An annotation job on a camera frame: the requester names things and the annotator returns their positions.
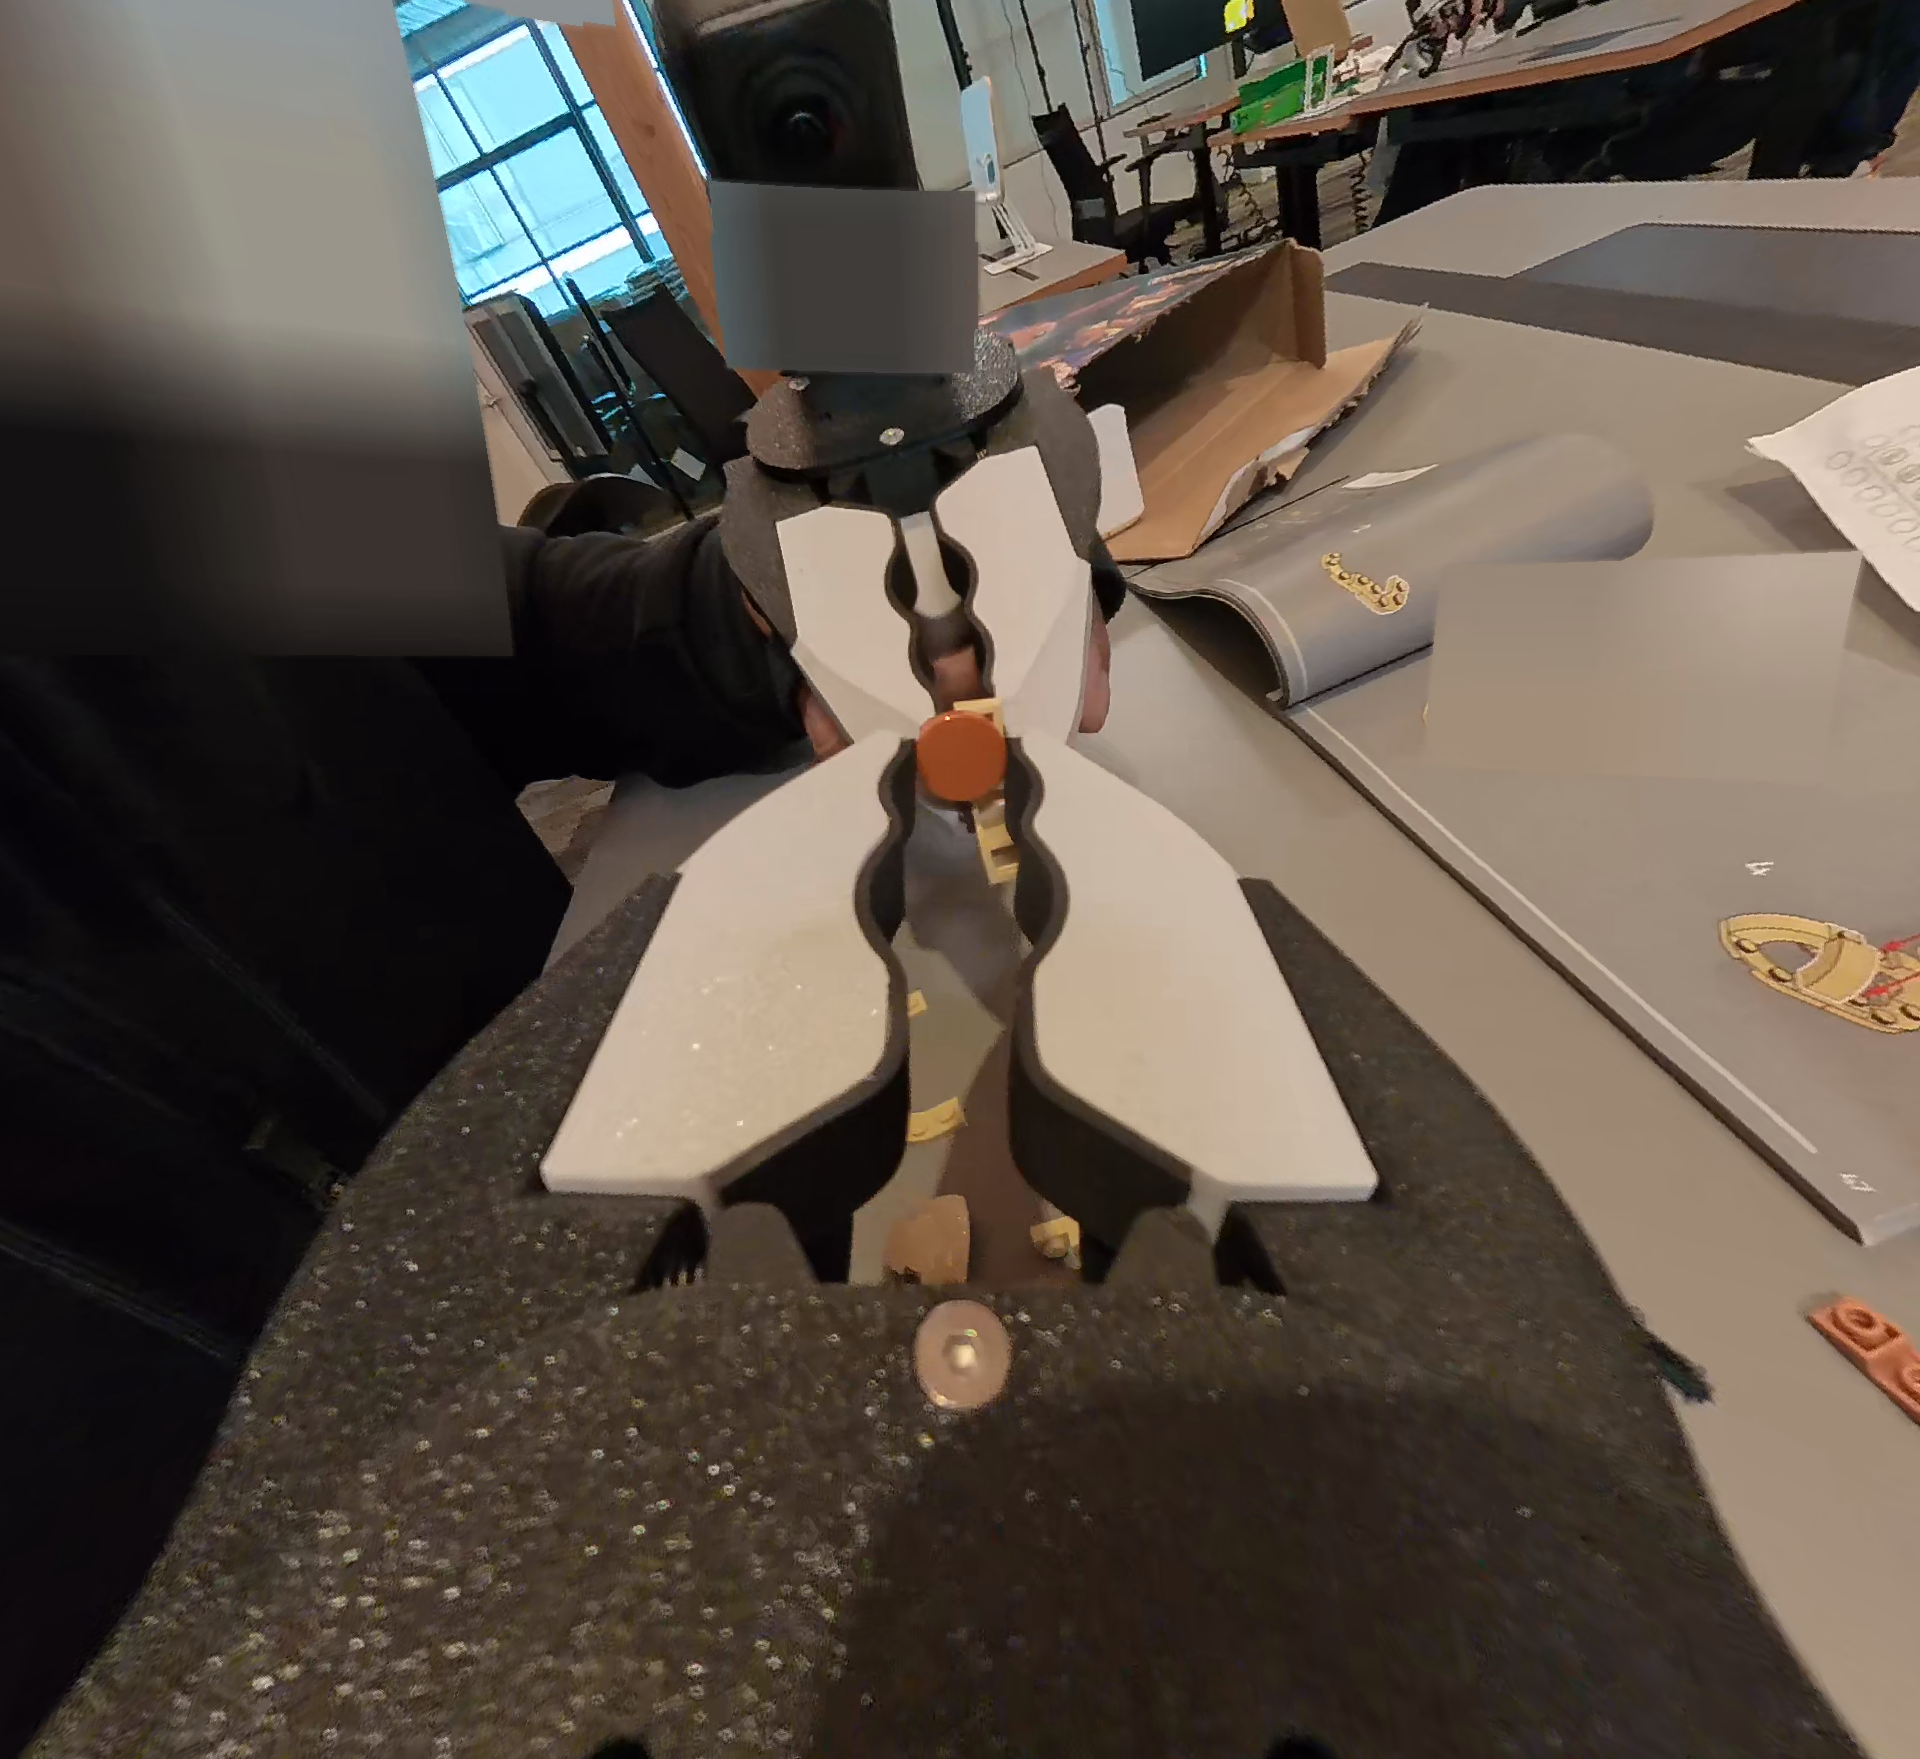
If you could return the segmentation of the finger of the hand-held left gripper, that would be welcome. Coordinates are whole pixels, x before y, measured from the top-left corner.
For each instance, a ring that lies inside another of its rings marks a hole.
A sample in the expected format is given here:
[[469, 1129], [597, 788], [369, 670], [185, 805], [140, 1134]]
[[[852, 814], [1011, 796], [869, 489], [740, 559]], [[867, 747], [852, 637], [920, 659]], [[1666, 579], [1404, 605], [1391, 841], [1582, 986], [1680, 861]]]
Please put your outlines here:
[[971, 569], [981, 681], [1013, 738], [1071, 740], [1090, 643], [1090, 565], [1069, 538], [1034, 447], [975, 461], [953, 483], [953, 545]]
[[779, 528], [791, 598], [791, 657], [818, 688], [850, 742], [918, 737], [935, 706], [913, 668], [913, 627], [889, 598], [894, 520], [824, 504]]

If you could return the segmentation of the green box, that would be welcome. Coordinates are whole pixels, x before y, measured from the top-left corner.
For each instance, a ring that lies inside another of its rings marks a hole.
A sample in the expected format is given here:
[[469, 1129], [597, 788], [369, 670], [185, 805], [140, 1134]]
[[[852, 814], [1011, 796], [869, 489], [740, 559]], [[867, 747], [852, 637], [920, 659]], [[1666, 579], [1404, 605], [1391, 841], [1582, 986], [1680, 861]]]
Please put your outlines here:
[[1302, 114], [1323, 110], [1332, 93], [1336, 55], [1330, 46], [1242, 78], [1230, 114], [1230, 132], [1248, 138]]

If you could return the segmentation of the brown cardboard piece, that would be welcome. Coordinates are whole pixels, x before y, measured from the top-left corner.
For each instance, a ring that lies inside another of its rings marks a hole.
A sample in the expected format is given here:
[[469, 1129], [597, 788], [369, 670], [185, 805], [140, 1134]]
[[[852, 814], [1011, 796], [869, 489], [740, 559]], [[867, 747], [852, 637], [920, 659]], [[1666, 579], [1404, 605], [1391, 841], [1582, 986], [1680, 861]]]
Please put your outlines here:
[[1323, 258], [1291, 241], [1152, 275], [1072, 369], [1080, 408], [1127, 426], [1139, 507], [1102, 533], [1113, 559], [1181, 561], [1212, 540], [1299, 471], [1420, 327], [1414, 315], [1328, 348]]

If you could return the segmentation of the brown round toy brick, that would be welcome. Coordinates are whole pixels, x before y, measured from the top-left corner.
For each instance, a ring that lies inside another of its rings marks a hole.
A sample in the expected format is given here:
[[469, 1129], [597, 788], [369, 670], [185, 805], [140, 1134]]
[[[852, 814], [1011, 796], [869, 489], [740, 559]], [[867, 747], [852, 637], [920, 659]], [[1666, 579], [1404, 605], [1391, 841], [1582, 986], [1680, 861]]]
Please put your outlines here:
[[997, 795], [1007, 777], [1008, 738], [994, 702], [957, 705], [928, 719], [916, 738], [922, 787], [951, 807]]

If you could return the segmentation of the grey instruction booklet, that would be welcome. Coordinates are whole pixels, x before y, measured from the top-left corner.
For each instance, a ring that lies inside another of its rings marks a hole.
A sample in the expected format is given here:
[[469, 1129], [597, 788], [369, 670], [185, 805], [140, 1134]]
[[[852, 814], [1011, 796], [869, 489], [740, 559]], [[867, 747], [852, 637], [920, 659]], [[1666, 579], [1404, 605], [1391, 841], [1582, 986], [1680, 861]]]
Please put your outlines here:
[[1916, 670], [1837, 545], [1655, 557], [1554, 434], [1141, 565], [1268, 702], [1864, 1247], [1916, 1230]]

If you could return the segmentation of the tan quarter-round brick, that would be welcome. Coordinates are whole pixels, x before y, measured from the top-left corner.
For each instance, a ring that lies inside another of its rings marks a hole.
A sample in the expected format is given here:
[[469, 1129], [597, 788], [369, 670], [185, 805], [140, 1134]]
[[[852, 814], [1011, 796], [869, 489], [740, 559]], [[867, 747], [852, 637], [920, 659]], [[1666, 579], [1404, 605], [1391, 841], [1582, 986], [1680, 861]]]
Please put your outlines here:
[[971, 1266], [971, 1215], [965, 1197], [947, 1192], [922, 1201], [888, 1230], [881, 1268], [888, 1276], [957, 1286]]

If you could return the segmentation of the wooden office desk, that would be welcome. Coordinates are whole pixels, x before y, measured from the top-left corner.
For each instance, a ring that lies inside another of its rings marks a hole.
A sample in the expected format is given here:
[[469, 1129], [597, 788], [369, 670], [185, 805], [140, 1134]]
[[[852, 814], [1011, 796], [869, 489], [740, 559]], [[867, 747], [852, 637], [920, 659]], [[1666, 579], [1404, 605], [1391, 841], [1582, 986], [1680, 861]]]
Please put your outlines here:
[[1515, 30], [1430, 74], [1383, 80], [1316, 114], [1207, 146], [1276, 176], [1283, 236], [1320, 246], [1316, 176], [1361, 152], [1373, 130], [1400, 146], [1582, 134], [1618, 123], [1640, 97], [1630, 74], [1693, 53], [1808, 0], [1609, 0]]

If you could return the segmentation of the white printed paper sheet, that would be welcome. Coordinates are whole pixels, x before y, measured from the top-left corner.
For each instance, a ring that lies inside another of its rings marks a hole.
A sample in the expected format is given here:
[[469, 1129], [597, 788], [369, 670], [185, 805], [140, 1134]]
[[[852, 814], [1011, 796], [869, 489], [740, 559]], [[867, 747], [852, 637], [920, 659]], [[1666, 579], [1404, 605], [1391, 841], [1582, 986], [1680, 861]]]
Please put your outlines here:
[[1751, 437], [1912, 611], [1918, 610], [1918, 369], [1873, 379]]

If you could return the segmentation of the person's left forearm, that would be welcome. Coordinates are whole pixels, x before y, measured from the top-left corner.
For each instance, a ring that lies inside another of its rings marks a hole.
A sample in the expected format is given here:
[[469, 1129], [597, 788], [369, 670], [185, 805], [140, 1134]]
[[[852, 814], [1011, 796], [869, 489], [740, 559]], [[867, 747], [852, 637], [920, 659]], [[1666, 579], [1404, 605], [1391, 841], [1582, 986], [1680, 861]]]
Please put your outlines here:
[[515, 787], [628, 772], [689, 787], [804, 738], [802, 688], [715, 520], [653, 540], [500, 528], [513, 653], [478, 662], [472, 719]]

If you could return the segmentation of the brown studded plate brick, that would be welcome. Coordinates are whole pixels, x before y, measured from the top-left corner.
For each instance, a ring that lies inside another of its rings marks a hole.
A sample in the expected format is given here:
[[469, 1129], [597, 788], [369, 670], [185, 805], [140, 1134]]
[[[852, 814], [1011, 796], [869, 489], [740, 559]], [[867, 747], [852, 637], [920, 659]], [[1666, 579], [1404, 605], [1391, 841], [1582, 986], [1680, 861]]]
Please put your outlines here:
[[1907, 1419], [1918, 1421], [1916, 1342], [1865, 1302], [1839, 1296], [1807, 1312], [1807, 1323]]

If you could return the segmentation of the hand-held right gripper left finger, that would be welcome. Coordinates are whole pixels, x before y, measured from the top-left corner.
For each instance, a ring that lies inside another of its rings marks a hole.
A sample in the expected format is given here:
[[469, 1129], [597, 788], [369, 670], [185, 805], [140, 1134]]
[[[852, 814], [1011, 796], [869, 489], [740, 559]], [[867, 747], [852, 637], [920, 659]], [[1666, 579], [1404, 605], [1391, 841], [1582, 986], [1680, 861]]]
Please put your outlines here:
[[541, 1159], [550, 1192], [731, 1204], [757, 1171], [903, 1089], [916, 787], [906, 738], [866, 738], [682, 861]]

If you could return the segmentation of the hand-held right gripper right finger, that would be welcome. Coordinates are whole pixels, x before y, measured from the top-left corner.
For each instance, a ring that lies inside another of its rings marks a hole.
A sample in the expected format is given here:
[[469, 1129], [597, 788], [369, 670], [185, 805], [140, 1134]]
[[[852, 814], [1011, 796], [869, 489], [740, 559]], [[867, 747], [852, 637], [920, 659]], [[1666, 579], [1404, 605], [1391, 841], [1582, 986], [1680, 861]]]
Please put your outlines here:
[[1365, 1202], [1378, 1167], [1260, 925], [1276, 893], [1072, 744], [1007, 775], [1028, 940], [1011, 1147], [1076, 1220]]

